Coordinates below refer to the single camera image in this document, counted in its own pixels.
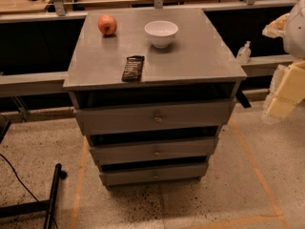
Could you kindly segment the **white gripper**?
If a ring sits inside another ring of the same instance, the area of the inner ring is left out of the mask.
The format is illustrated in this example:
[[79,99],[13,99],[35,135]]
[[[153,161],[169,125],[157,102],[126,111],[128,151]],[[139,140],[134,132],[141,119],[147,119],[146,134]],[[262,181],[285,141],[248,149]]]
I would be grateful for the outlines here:
[[[277,17],[262,31],[270,38],[288,36],[289,13]],[[305,61],[296,61],[289,66],[278,65],[265,100],[265,115],[284,119],[305,98]]]

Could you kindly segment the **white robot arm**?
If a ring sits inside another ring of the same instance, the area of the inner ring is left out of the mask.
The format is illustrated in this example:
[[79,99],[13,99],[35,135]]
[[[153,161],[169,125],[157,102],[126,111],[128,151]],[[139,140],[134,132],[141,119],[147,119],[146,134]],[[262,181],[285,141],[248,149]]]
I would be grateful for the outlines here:
[[267,25],[262,34],[281,37],[284,51],[295,58],[288,67],[276,68],[264,104],[264,115],[284,119],[305,99],[305,0]]

